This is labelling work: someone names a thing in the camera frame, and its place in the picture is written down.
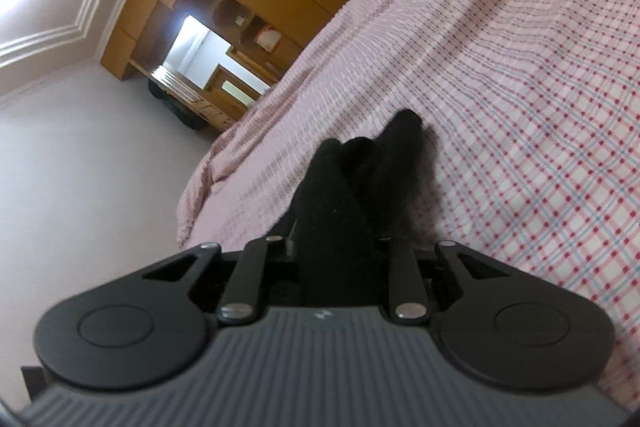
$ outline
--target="black fabric object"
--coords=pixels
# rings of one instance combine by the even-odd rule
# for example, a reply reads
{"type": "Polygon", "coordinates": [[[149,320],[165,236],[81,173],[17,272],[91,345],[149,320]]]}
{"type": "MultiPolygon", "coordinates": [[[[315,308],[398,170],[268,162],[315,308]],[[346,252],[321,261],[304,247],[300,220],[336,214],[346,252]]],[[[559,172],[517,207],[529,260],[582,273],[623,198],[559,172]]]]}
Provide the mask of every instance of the black fabric object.
{"type": "Polygon", "coordinates": [[[422,120],[408,109],[376,139],[320,145],[289,209],[270,231],[295,243],[304,305],[379,304],[384,255],[374,240],[393,229],[421,153],[422,120]]]}

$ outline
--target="bed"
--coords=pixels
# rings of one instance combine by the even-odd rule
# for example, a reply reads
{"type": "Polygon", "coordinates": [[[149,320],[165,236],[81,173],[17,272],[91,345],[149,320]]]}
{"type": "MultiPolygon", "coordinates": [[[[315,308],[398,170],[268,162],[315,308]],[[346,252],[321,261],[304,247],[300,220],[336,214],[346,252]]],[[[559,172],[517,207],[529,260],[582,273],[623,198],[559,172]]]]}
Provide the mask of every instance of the bed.
{"type": "Polygon", "coordinates": [[[451,238],[597,302],[601,386],[640,405],[640,0],[351,0],[203,158],[178,240],[265,233],[327,137],[400,108],[432,129],[408,233],[451,238]]]}

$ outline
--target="ribbed gray panel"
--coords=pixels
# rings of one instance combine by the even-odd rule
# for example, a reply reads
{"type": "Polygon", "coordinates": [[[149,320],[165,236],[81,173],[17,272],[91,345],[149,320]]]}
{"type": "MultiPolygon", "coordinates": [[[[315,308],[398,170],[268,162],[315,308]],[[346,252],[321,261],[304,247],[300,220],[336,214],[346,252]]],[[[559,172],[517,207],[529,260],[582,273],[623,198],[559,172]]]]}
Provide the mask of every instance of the ribbed gray panel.
{"type": "Polygon", "coordinates": [[[33,427],[616,427],[626,413],[594,387],[518,396],[453,368],[429,333],[377,309],[272,309],[226,328],[168,383],[130,394],[49,389],[33,427]]]}

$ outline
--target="plaid fabric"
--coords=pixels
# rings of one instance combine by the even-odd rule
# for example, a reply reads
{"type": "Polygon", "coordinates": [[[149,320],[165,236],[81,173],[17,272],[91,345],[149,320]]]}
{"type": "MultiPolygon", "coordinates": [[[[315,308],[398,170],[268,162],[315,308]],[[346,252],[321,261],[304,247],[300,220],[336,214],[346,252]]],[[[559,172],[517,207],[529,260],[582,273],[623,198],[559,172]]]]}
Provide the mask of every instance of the plaid fabric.
{"type": "Polygon", "coordinates": [[[214,143],[178,209],[182,245],[264,233],[327,137],[402,107],[433,127],[411,207],[452,238],[597,302],[601,385],[640,405],[640,0],[351,0],[214,143]]]}

